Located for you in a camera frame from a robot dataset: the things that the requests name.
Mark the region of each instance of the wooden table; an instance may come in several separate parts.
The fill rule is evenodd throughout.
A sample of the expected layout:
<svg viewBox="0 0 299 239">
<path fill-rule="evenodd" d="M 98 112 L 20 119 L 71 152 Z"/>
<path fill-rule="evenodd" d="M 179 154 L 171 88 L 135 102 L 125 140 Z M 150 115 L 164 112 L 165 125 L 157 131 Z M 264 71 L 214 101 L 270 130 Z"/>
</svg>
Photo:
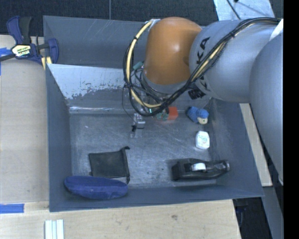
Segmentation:
<svg viewBox="0 0 299 239">
<path fill-rule="evenodd" d="M 0 35 L 0 48 L 14 40 Z M 31 61 L 2 63 L 0 76 L 0 203 L 23 202 L 24 213 L 0 215 L 0 239 L 44 238 L 45 220 L 64 220 L 66 239 L 240 239 L 232 200 L 50 213 L 43 68 Z M 268 168 L 249 105 L 242 111 L 263 186 Z"/>
</svg>

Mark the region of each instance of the tape roll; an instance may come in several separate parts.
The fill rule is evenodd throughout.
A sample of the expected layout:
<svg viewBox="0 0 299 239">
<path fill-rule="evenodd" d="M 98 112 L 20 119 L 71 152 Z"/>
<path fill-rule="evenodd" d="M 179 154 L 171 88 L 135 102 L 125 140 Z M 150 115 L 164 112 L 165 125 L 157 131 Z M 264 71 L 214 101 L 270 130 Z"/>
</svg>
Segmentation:
<svg viewBox="0 0 299 239">
<path fill-rule="evenodd" d="M 191 170 L 196 171 L 206 171 L 206 165 L 204 163 L 196 163 L 191 165 Z"/>
</svg>

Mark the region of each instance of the small white container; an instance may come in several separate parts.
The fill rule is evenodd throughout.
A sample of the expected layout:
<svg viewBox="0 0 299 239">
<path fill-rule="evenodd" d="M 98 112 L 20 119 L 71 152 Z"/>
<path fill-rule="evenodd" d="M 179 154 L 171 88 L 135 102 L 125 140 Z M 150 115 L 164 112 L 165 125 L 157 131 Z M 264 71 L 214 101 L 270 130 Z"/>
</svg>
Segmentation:
<svg viewBox="0 0 299 239">
<path fill-rule="evenodd" d="M 209 134 L 205 131 L 198 131 L 196 134 L 196 147 L 199 149 L 209 148 Z"/>
</svg>

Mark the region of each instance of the small toy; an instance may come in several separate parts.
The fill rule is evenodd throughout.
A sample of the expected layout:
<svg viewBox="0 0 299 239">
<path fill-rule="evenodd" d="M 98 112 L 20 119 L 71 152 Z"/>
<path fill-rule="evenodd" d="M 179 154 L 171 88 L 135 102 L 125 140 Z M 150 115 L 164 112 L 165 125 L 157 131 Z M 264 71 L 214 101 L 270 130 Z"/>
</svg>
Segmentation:
<svg viewBox="0 0 299 239">
<path fill-rule="evenodd" d="M 186 115 L 195 123 L 206 124 L 208 122 L 209 113 L 205 109 L 191 106 L 186 111 Z"/>
</svg>

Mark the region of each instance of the bin floor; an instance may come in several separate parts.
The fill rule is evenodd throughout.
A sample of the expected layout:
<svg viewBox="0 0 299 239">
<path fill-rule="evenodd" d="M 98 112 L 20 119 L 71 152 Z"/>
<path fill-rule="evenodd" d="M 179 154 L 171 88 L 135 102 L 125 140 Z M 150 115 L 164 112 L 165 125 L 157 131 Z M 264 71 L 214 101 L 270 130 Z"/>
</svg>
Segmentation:
<svg viewBox="0 0 299 239">
<path fill-rule="evenodd" d="M 171 166 L 179 158 L 210 161 L 209 150 L 195 147 L 195 136 L 203 125 L 192 123 L 185 114 L 176 120 L 145 118 L 144 129 L 131 137 L 133 121 L 126 114 L 71 114 L 71 155 L 73 175 L 89 175 L 89 153 L 126 150 L 131 174 L 130 187 L 171 187 L 215 184 L 216 180 L 172 181 Z"/>
</svg>

